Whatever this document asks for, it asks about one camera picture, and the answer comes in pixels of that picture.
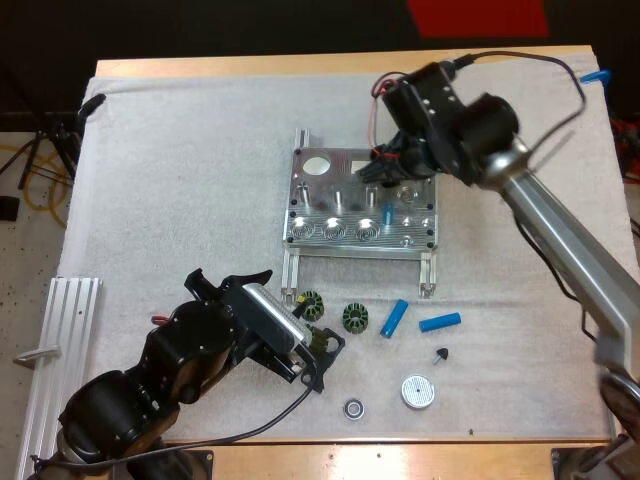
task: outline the black cable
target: black cable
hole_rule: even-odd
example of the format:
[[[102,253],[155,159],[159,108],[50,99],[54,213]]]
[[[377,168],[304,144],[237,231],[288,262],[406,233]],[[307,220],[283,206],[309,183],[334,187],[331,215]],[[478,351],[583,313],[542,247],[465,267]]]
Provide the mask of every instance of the black cable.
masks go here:
[[[582,330],[582,333],[584,333],[587,337],[593,340],[594,343],[598,343],[598,340],[596,339],[596,337],[594,337],[594,335],[589,330],[587,330],[587,311],[584,308],[582,308],[582,318],[580,319],[580,330]]]
[[[584,112],[584,110],[585,110],[585,108],[587,106],[587,97],[585,96],[584,91],[582,90],[582,87],[580,86],[580,80],[578,80],[578,77],[576,77],[576,74],[573,72],[571,67],[569,65],[567,65],[565,62],[563,62],[562,60],[560,60],[559,58],[548,57],[546,55],[536,55],[536,54],[533,54],[533,53],[510,52],[510,51],[506,51],[506,50],[489,50],[487,52],[471,53],[471,54],[468,54],[468,55],[464,55],[464,56],[462,56],[460,58],[455,59],[453,61],[453,64],[455,65],[457,70],[460,70],[460,69],[466,67],[467,65],[472,64],[473,62],[475,62],[479,58],[482,58],[482,57],[493,57],[493,56],[507,56],[507,57],[528,58],[530,60],[539,60],[539,61],[542,61],[542,62],[554,63],[554,64],[562,67],[569,74],[569,76],[571,77],[571,81],[573,82],[573,85],[576,87],[578,95],[580,96],[580,107],[575,112],[573,112],[572,114],[568,115],[563,120],[560,120],[558,123],[556,123],[554,126],[552,126],[549,130],[547,130],[547,132],[544,135],[542,135],[542,137],[540,137],[538,139],[538,141],[533,145],[533,147],[531,147],[531,149],[530,149],[531,154],[533,154],[540,147],[540,145],[542,145],[545,141],[547,141],[549,139],[549,137],[551,137],[558,130],[560,130],[566,124],[568,124],[569,122],[574,120],[576,117],[581,115],[582,112]]]
[[[305,353],[307,354],[309,359],[315,358],[311,353],[311,351],[309,351],[309,348],[306,345],[301,343],[300,347],[306,351]],[[70,471],[81,471],[81,472],[89,473],[95,470],[104,470],[106,468],[110,468],[110,467],[113,467],[114,465],[118,465],[121,463],[128,463],[128,462],[133,462],[137,460],[145,460],[151,457],[156,457],[159,455],[176,452],[178,450],[185,450],[188,448],[200,448],[200,447],[219,447],[222,445],[230,445],[232,443],[243,440],[245,438],[254,437],[256,435],[259,435],[269,430],[271,427],[273,427],[282,419],[284,419],[287,415],[289,415],[292,411],[294,411],[298,407],[298,405],[300,405],[313,391],[316,385],[316,382],[318,380],[318,365],[316,364],[315,360],[312,360],[310,363],[308,363],[307,368],[304,370],[303,374],[311,375],[311,382],[307,386],[307,389],[302,393],[302,395],[300,395],[291,405],[289,405],[286,409],[282,411],[282,413],[277,415],[271,421],[265,423],[261,427],[258,427],[254,430],[250,430],[249,432],[240,433],[238,435],[233,435],[231,437],[225,437],[225,438],[216,438],[216,439],[209,439],[209,440],[201,440],[199,442],[182,443],[179,445],[173,445],[171,447],[161,448],[159,450],[152,450],[150,452],[131,455],[129,457],[114,458],[112,460],[105,460],[103,462],[87,463],[87,464],[64,462],[64,461],[51,460],[51,459],[44,460],[34,455],[31,457],[31,459],[35,462],[34,470],[36,471],[36,477],[34,478],[38,478],[37,477],[38,472],[40,472],[43,468],[46,468],[48,466],[65,468]]]
[[[18,151],[17,151],[16,153],[14,153],[14,154],[11,156],[11,158],[10,158],[9,160],[7,160],[7,161],[5,162],[5,164],[4,164],[2,167],[0,167],[0,175],[2,175],[2,173],[4,173],[4,171],[5,171],[7,168],[9,168],[9,167],[13,164],[13,162],[15,162],[15,161],[16,161],[16,159],[17,159],[20,155],[22,155],[22,154],[27,150],[27,148],[29,148],[31,145],[33,145],[33,144],[35,143],[35,141],[36,141],[36,139],[35,139],[35,138],[32,138],[32,139],[31,139],[31,140],[29,140],[27,143],[25,143],[23,146],[21,146],[21,147],[18,149]]]
[[[556,271],[556,269],[553,266],[553,264],[551,263],[551,261],[542,252],[542,250],[540,250],[540,247],[538,247],[538,245],[536,245],[536,243],[529,236],[529,234],[524,229],[524,227],[522,226],[520,221],[515,217],[515,215],[513,217],[513,220],[516,222],[516,227],[518,228],[518,231],[520,232],[520,235],[522,235],[524,237],[524,239],[529,244],[529,246],[531,248],[533,248],[533,250],[538,254],[538,256],[542,259],[544,264],[547,266],[547,268],[549,268],[549,271],[551,272],[551,275],[553,275],[553,278],[555,278],[556,282],[558,282],[558,286],[560,287],[560,290],[562,290],[562,293],[564,293],[564,296],[567,297],[569,300],[573,300],[574,302],[580,303],[580,300],[578,300],[578,297],[576,297],[573,293],[571,293],[569,291],[569,289],[566,287],[566,285],[564,284],[564,282],[560,278],[560,275]]]
[[[529,234],[524,229],[520,221],[515,217],[515,215],[513,217],[513,220],[514,222],[516,222],[516,227],[518,228],[520,235],[522,235],[522,237],[526,240],[529,246],[533,248],[534,252],[536,252],[538,256],[542,259],[542,261],[547,266],[547,268],[549,268],[551,275],[553,275],[553,278],[555,278],[556,282],[558,282],[558,286],[560,287],[560,290],[562,290],[562,293],[564,294],[564,296],[567,297],[569,300],[573,300],[574,302],[580,303],[580,300],[578,300],[578,297],[576,297],[573,293],[571,293],[567,288],[567,286],[564,284],[564,282],[560,278],[560,275],[558,274],[558,271],[555,269],[555,267],[551,263],[551,260],[547,258],[547,256],[544,254],[542,250],[540,250],[540,247],[536,245],[536,243],[533,241],[531,236],[529,236]],[[584,333],[591,340],[593,340],[594,342],[597,342],[596,337],[587,330],[587,311],[584,309],[584,307],[582,307],[582,313],[580,315],[580,330],[582,330],[582,333]]]

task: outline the wooden table edge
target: wooden table edge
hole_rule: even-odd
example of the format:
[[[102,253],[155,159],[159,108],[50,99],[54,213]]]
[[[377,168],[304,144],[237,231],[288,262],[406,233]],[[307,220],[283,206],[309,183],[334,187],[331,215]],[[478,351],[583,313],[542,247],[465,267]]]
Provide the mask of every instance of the wooden table edge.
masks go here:
[[[212,77],[229,75],[353,74],[411,71],[432,61],[455,58],[487,48],[412,50],[399,52],[184,57],[99,60],[96,77]],[[500,50],[540,55],[592,54],[589,45],[505,47]],[[487,57],[479,61],[502,61]]]

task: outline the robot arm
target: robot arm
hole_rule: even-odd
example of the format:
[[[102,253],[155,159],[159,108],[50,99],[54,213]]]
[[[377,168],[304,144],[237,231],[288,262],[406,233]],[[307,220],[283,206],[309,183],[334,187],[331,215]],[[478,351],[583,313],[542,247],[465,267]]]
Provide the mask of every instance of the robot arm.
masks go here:
[[[529,170],[536,147],[529,150],[517,137],[511,106],[489,94],[466,106],[458,99],[451,82],[456,70],[472,61],[466,56],[432,63],[387,85],[382,99],[400,132],[374,150],[376,161],[361,176],[384,184],[445,172],[504,198],[597,323],[601,396],[630,437],[613,445],[610,454],[600,452],[601,461],[586,465],[577,478],[637,478],[629,472],[640,475],[640,285]],[[393,160],[384,158],[388,151]],[[617,476],[602,476],[605,457],[607,471]]]
[[[257,435],[311,390],[322,392],[323,374],[345,342],[328,328],[300,321],[304,302],[293,313],[285,310],[264,288],[270,277],[271,271],[229,276],[214,287],[202,270],[192,272],[185,286],[195,300],[180,305],[147,335],[138,364],[94,378],[69,399],[59,418],[58,452],[36,464],[35,478],[80,479],[127,461],[136,480],[197,480],[201,466],[195,457],[179,451],[184,446],[166,449],[160,436],[176,422],[179,404],[196,402],[245,358],[290,383],[300,376],[307,390],[264,427],[189,446]],[[330,338],[337,347],[328,351]],[[157,455],[160,450],[165,453]]]

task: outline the table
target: table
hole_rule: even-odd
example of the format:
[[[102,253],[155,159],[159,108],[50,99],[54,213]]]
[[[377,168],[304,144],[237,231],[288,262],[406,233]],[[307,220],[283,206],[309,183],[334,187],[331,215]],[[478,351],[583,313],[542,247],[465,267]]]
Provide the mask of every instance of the table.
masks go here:
[[[431,61],[472,50],[370,52],[354,54],[101,60],[102,77],[206,77],[255,74],[370,73],[411,71]],[[589,46],[507,50],[558,55],[591,53]],[[496,57],[483,59],[499,61]],[[550,449],[586,447],[591,441],[505,439],[504,442],[421,442],[383,439],[289,444],[248,442],[214,449],[216,478],[552,478]]]

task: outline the blue clip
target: blue clip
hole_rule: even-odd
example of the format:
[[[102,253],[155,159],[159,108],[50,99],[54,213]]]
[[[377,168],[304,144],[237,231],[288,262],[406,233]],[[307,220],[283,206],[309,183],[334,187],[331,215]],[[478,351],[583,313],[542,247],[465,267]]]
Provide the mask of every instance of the blue clip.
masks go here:
[[[456,312],[442,315],[440,317],[429,318],[427,320],[421,320],[420,323],[418,323],[418,326],[420,327],[420,331],[422,333],[425,333],[432,330],[438,330],[440,328],[457,325],[459,323],[462,323],[462,318],[460,318],[460,314]]]
[[[409,304],[407,302],[405,302],[402,299],[399,299],[396,302],[396,306],[393,307],[393,310],[391,311],[389,318],[387,318],[387,321],[384,322],[384,325],[382,326],[382,330],[380,330],[380,335],[382,335],[385,338],[391,338],[391,335],[393,335],[393,332],[396,331],[396,327],[400,323],[400,320],[402,320],[402,316],[404,315],[404,312],[407,311],[408,307],[409,307]]]
[[[609,82],[611,81],[611,71],[610,70],[599,70],[593,73],[587,73],[580,77],[580,83],[592,83],[592,82],[602,82],[602,86],[607,88]]]
[[[384,225],[393,225],[393,219],[395,217],[395,207],[391,202],[384,202],[382,206],[382,223]]]

